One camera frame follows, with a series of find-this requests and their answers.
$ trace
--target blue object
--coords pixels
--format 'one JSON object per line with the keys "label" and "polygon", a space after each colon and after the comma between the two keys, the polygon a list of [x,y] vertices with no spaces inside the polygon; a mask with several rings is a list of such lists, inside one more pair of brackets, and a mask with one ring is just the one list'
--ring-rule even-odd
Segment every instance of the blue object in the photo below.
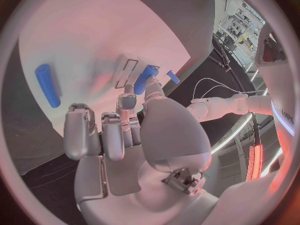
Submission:
{"label": "blue object", "polygon": [[57,108],[61,105],[61,100],[54,87],[50,66],[48,64],[40,65],[35,70],[35,75],[51,107]]}
{"label": "blue object", "polygon": [[168,71],[166,74],[170,77],[170,79],[172,79],[172,81],[173,81],[175,84],[179,84],[179,83],[180,83],[179,78],[172,72],[172,70],[171,70],[171,71]]}
{"label": "blue object", "polygon": [[141,95],[146,90],[146,80],[151,76],[157,76],[159,70],[156,66],[148,65],[145,70],[139,75],[134,84],[134,94]]}

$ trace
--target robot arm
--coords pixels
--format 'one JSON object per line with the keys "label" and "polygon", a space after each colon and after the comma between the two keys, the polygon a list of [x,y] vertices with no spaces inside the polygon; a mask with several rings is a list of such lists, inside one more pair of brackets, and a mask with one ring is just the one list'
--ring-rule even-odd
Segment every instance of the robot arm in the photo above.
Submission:
{"label": "robot arm", "polygon": [[230,98],[197,98],[191,101],[187,110],[199,123],[219,119],[229,113],[273,115],[270,96],[248,96],[243,93],[234,94]]}

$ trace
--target white light strip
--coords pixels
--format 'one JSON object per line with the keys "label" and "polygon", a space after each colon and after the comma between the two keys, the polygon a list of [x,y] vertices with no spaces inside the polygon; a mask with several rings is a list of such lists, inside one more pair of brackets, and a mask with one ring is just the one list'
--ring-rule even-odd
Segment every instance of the white light strip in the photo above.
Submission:
{"label": "white light strip", "polygon": [[253,82],[253,80],[255,79],[256,75],[258,74],[258,70],[256,70],[256,72],[254,73],[254,76],[251,78],[251,82]]}
{"label": "white light strip", "polygon": [[281,123],[281,125],[289,132],[289,134],[291,134],[294,137],[295,136],[294,128],[285,121],[285,118],[283,118],[283,115],[281,115],[277,112],[277,110],[273,104],[273,101],[271,101],[271,107],[272,107],[273,114],[278,119],[278,121]]}
{"label": "white light strip", "polygon": [[278,150],[278,152],[276,153],[275,157],[273,157],[272,161],[269,163],[268,166],[266,166],[266,168],[263,170],[263,172],[260,174],[260,177],[263,178],[264,176],[266,176],[269,173],[270,167],[271,165],[276,161],[276,159],[283,153],[282,148],[280,148]]}
{"label": "white light strip", "polygon": [[263,96],[266,96],[268,93],[268,89],[266,89],[264,92],[263,92]]}
{"label": "white light strip", "polygon": [[247,68],[246,73],[248,73],[249,69],[251,68],[251,66],[253,65],[253,62],[250,64],[250,66]]}
{"label": "white light strip", "polygon": [[252,113],[247,117],[246,121],[243,122],[243,124],[228,138],[226,138],[225,141],[223,141],[219,146],[217,146],[214,150],[211,151],[211,154],[214,154],[219,149],[223,148],[231,139],[233,139],[242,129],[246,126],[246,124],[250,121],[252,118]]}

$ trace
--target white curved panel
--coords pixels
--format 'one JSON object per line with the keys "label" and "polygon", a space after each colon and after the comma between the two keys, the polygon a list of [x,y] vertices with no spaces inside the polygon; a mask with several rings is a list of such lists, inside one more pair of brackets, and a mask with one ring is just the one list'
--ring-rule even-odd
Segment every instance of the white curved panel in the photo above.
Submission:
{"label": "white curved panel", "polygon": [[[176,73],[190,58],[170,28],[140,0],[45,0],[19,36],[22,68],[29,88],[53,128],[63,135],[71,103],[86,103],[101,124],[103,112],[114,112],[123,89],[112,79],[122,54],[159,66],[158,80]],[[52,108],[35,76],[49,64],[61,105]],[[138,96],[141,109],[144,96]]]}

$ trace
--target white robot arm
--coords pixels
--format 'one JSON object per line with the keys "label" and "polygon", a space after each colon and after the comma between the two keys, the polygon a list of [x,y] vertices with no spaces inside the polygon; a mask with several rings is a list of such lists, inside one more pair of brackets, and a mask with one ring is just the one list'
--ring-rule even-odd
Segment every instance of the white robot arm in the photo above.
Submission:
{"label": "white robot arm", "polygon": [[244,115],[248,112],[253,112],[273,115],[270,96],[248,96],[244,93],[234,94],[230,98],[209,97],[193,99],[187,110],[199,123],[219,119],[229,113]]}

